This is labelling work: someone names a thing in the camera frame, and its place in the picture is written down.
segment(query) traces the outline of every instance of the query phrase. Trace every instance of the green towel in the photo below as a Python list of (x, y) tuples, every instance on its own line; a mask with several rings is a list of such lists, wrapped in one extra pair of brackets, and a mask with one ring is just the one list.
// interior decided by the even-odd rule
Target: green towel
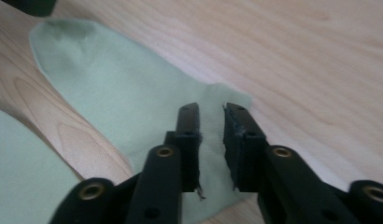
[(223, 105), (249, 107), (248, 96), (221, 84), (201, 83), (93, 21), (42, 22), (31, 31), (30, 43), (52, 86), (126, 156), (135, 173), (143, 168), (147, 152), (163, 143), (165, 132), (175, 130), (178, 109), (198, 103), (200, 182), (206, 199), (183, 194), (183, 223), (211, 217), (246, 196), (233, 192), (222, 137)]
[(0, 224), (48, 223), (77, 183), (51, 148), (0, 111)]

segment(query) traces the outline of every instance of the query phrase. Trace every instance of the wooden table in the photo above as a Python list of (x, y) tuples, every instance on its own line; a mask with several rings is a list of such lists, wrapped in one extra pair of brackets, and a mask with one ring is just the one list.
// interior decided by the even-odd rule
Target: wooden table
[[(383, 0), (58, 0), (52, 17), (99, 21), (192, 77), (247, 92), (269, 142), (298, 151), (324, 181), (383, 183)], [(36, 68), (28, 32), (43, 20), (0, 1), (0, 109), (80, 176), (120, 182), (126, 159)], [(96, 153), (81, 161), (66, 154), (74, 146), (106, 151), (112, 172), (87, 169)], [(252, 198), (206, 223), (262, 218)]]

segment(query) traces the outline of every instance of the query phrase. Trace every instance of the metal screw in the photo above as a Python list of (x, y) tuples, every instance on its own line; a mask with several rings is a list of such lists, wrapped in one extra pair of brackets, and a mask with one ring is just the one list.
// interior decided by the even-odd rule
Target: metal screw
[(169, 157), (174, 154), (174, 151), (170, 147), (162, 147), (157, 150), (157, 156), (159, 157)]
[(363, 188), (363, 192), (369, 196), (369, 198), (383, 203), (383, 189), (373, 187), (373, 186), (366, 186)]
[(276, 147), (273, 149), (273, 153), (276, 154), (279, 157), (290, 157), (291, 152), (283, 147)]
[(101, 183), (91, 183), (90, 185), (84, 187), (78, 193), (78, 196), (81, 200), (91, 200), (101, 196), (104, 191), (105, 187)]

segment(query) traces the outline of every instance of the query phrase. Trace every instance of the light green cloth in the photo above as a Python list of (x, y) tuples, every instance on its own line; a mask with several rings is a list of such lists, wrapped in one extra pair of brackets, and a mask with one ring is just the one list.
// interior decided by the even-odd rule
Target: light green cloth
[(0, 111), (0, 224), (48, 223), (77, 183), (51, 148)]
[(40, 71), (87, 121), (131, 162), (143, 168), (147, 152), (174, 131), (178, 109), (197, 102), (201, 132), (200, 181), (206, 199), (183, 196), (183, 223), (195, 223), (239, 201), (232, 191), (222, 144), (223, 105), (249, 107), (245, 94), (201, 83), (127, 37), (84, 20), (37, 25), (30, 43)]

